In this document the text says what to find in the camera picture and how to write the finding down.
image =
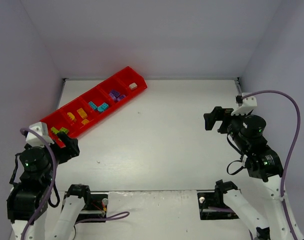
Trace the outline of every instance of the gray wall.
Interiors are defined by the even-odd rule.
[[[49,114],[61,77],[18,0],[0,0],[0,239],[11,232],[6,199],[14,154],[25,145],[21,127]]]
[[[22,0],[64,77],[239,77],[280,0]]]
[[[289,164],[287,192],[304,233],[304,0],[282,1],[242,76],[243,91],[274,89],[290,94],[301,111],[301,131]],[[283,162],[291,144],[296,114],[291,102],[271,94],[257,97],[255,112],[267,121],[265,135]]]

